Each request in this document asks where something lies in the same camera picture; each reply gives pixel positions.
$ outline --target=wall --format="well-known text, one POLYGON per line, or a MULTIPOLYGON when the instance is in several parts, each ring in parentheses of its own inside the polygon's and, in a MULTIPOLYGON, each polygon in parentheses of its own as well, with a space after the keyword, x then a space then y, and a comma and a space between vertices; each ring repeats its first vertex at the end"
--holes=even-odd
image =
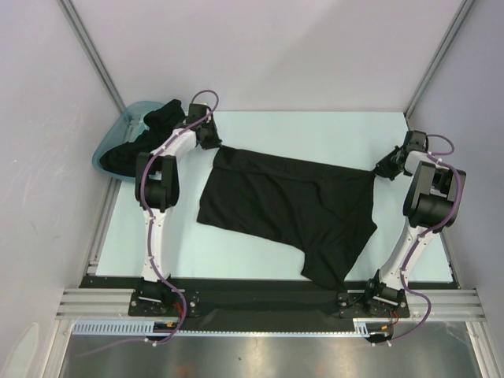
POLYGON ((344 111, 403 111, 460 3, 75 0, 127 105, 344 111))
POLYGON ((39 364, 79 279, 106 189, 91 155, 117 111, 55 0, 0 2, 0 50, 2 371, 32 322, 39 364))
POLYGON ((411 120, 416 129, 449 136, 457 149, 447 161, 467 172, 460 213, 449 235, 459 274, 466 287, 477 287, 502 357, 503 14, 501 0, 476 2, 411 120))

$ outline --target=white panel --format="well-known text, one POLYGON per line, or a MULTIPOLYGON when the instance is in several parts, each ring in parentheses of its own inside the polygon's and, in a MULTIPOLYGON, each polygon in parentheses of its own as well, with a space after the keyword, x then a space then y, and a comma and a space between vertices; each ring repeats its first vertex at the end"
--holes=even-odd
POLYGON ((127 105, 403 111, 461 0, 75 0, 127 105))
POLYGON ((35 376, 80 278, 106 189, 91 155, 117 113, 55 0, 0 2, 0 50, 0 371, 37 323, 35 376))
MULTIPOLYGON (((407 130, 401 113, 218 112, 215 120, 228 146, 366 170, 401 144, 407 130)), ((165 271, 182 277, 304 280, 304 253, 293 246, 196 223, 215 153, 197 148, 179 164, 180 200, 165 225, 165 271)), ((375 179, 372 219, 378 229, 347 280, 371 278, 392 253, 410 184, 403 175, 393 182, 375 179)), ((97 269, 100 276, 142 273, 146 236, 134 186, 121 184, 97 269)), ((439 237, 425 249, 411 280, 451 281, 439 237)))
MULTIPOLYGON (((413 115, 418 129, 455 143, 446 160, 467 171, 450 241, 459 275, 476 287, 504 360, 504 2, 477 2, 447 59, 413 115)), ((443 144, 435 145, 437 150, 443 144)))

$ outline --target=white table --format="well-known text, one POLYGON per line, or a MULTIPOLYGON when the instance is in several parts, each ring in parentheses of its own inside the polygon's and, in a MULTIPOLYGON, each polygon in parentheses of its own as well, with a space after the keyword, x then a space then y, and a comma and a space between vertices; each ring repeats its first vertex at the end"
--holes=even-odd
MULTIPOLYGON (((356 169, 374 165, 407 127, 401 113, 220 112, 215 116, 224 144, 286 158, 356 169)), ((292 246, 196 223, 198 202, 217 150, 190 152, 179 163, 180 200, 166 227, 172 275, 191 278, 305 280, 304 253, 292 246)), ((411 179, 377 177, 372 218, 378 229, 346 280, 367 280, 390 256, 401 234, 402 204, 411 179)), ((134 185, 123 182, 96 274, 139 276, 146 236, 134 185)), ((424 251, 410 280, 451 282, 440 237, 424 251)))

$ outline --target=black cloth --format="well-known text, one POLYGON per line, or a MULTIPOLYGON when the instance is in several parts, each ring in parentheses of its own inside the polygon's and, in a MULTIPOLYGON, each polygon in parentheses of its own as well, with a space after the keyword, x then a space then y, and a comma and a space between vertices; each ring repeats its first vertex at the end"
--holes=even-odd
POLYGON ((149 126, 149 130, 145 130, 134 142, 121 144, 105 152, 100 158, 102 167, 118 175, 135 177, 137 155, 158 148, 185 118, 181 105, 180 100, 173 99, 162 108, 146 114, 143 122, 149 126))
POLYGON ((368 171, 223 146, 198 222, 294 246, 305 253, 304 277, 342 290, 376 230, 374 178, 368 171))

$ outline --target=reflective metal surface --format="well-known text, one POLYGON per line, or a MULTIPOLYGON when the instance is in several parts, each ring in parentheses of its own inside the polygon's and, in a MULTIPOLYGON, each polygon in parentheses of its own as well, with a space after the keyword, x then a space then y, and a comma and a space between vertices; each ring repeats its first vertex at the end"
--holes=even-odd
MULTIPOLYGON (((396 326, 396 334, 410 325, 396 326)), ((364 339, 179 336, 152 347, 73 335, 60 378, 481 377, 465 324, 431 323, 392 347, 364 339)))

